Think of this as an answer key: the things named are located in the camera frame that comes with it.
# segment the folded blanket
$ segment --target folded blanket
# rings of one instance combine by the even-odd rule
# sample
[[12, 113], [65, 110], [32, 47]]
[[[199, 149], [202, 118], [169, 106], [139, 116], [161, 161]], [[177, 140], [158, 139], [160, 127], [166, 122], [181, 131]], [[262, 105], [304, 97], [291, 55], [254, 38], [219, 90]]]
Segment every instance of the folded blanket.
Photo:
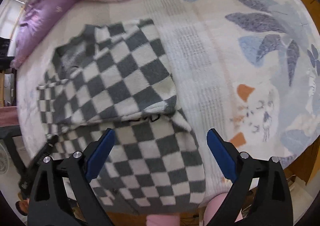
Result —
[[180, 212], [202, 202], [198, 144], [151, 19], [86, 25], [56, 49], [44, 79], [38, 104], [47, 137], [60, 135], [54, 158], [83, 151], [108, 127], [116, 132], [105, 169], [92, 183], [106, 210]]

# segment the purple pillow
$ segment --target purple pillow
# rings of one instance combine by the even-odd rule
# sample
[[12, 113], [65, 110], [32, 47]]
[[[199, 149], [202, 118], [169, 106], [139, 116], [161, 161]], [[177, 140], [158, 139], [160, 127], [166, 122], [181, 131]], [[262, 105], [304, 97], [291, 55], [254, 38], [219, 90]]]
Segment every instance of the purple pillow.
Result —
[[20, 21], [16, 55], [11, 67], [18, 69], [59, 19], [79, 0], [32, 0]]

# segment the bed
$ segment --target bed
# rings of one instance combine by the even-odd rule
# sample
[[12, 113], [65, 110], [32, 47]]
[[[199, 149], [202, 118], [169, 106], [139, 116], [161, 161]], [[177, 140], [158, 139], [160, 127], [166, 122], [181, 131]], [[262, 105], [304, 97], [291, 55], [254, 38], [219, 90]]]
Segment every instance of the bed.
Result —
[[[239, 151], [259, 159], [277, 156], [283, 167], [318, 137], [320, 36], [300, 0], [82, 1], [18, 71], [19, 121], [31, 156], [46, 140], [36, 88], [54, 49], [79, 35], [85, 24], [147, 18], [159, 31], [180, 104], [196, 135], [205, 174], [205, 193], [197, 196], [198, 203], [231, 186], [206, 144], [212, 127]], [[108, 194], [97, 196], [113, 211]], [[150, 206], [148, 212], [156, 209]]]

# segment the person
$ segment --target person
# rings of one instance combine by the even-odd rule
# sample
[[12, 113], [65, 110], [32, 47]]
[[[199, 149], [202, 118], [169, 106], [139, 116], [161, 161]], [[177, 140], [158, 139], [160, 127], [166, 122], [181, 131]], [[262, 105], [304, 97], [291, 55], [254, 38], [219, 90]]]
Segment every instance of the person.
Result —
[[[18, 193], [18, 196], [20, 199], [22, 199], [24, 196], [23, 194]], [[29, 213], [29, 198], [25, 198], [23, 200], [20, 200], [18, 202], [16, 202], [16, 208], [17, 208], [17, 211], [23, 215], [23, 216], [28, 216], [28, 213]], [[80, 210], [80, 208], [78, 207], [78, 204], [75, 200], [72, 200], [70, 198], [68, 198], [68, 203], [70, 204], [70, 206], [72, 207], [72, 212], [74, 214], [74, 216], [77, 218], [77, 219], [80, 219], [82, 221], [85, 221], [83, 215], [82, 215], [82, 212]]]
[[16, 208], [20, 214], [27, 216], [29, 211], [29, 198], [16, 202]]

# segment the blue gripper pad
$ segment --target blue gripper pad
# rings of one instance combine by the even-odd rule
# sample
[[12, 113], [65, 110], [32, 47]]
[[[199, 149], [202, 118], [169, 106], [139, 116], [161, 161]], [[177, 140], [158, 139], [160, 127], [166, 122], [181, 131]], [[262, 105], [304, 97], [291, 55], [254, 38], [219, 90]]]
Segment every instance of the blue gripper pad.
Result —
[[236, 164], [212, 130], [207, 133], [207, 144], [224, 177], [234, 183], [237, 179]]
[[87, 161], [85, 177], [88, 182], [97, 178], [114, 144], [115, 132], [110, 129], [109, 132], [104, 135], [104, 138]]

